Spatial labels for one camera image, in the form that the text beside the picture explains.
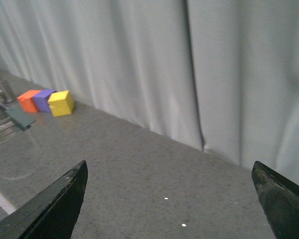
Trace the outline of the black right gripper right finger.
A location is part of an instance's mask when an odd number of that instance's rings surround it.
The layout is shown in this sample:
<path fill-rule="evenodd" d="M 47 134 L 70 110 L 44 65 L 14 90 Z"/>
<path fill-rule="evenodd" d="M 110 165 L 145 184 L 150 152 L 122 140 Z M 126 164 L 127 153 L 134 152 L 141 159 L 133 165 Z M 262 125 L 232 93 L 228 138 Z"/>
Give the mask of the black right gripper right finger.
<path fill-rule="evenodd" d="M 252 180 L 267 221 L 278 239 L 299 239 L 299 185 L 255 161 Z"/>

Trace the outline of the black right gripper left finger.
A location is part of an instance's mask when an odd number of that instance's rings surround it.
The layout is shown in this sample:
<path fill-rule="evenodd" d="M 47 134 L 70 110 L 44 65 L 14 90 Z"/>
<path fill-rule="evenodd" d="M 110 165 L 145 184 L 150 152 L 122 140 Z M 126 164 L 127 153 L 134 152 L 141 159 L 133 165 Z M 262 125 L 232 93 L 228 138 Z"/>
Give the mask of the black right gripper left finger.
<path fill-rule="evenodd" d="M 0 221 L 0 239 L 69 239 L 78 220 L 88 179 L 81 161 Z"/>

